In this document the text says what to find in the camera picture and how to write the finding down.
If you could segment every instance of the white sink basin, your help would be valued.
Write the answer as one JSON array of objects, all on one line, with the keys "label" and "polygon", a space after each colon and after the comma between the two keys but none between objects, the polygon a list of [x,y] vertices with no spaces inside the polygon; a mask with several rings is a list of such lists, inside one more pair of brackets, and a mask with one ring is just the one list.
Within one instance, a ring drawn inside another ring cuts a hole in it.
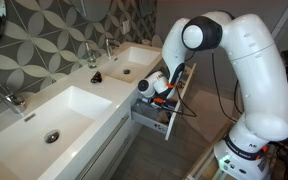
[{"label": "white sink basin", "polygon": [[[71,86],[0,132],[0,179],[37,179],[112,104]],[[57,130],[57,141],[45,135]]]},{"label": "white sink basin", "polygon": [[160,52],[138,47],[129,47],[112,60],[100,67],[100,72],[112,78],[132,83],[139,73],[149,66]]}]

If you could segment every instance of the white robotic arm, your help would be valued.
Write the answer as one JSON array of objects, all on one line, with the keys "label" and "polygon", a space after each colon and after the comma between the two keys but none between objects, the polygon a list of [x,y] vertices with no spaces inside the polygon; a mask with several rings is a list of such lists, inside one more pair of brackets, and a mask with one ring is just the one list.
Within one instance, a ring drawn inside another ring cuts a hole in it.
[{"label": "white robotic arm", "polygon": [[[274,40],[262,20],[253,14],[234,19],[219,11],[178,20],[162,50],[170,71],[168,84],[178,82],[186,49],[218,46],[227,52],[240,82],[245,112],[215,145],[215,156],[219,167],[237,179],[263,179],[268,173],[265,145],[288,137],[288,83]],[[161,87],[164,91],[157,96],[173,95],[171,86],[162,83]]]}]

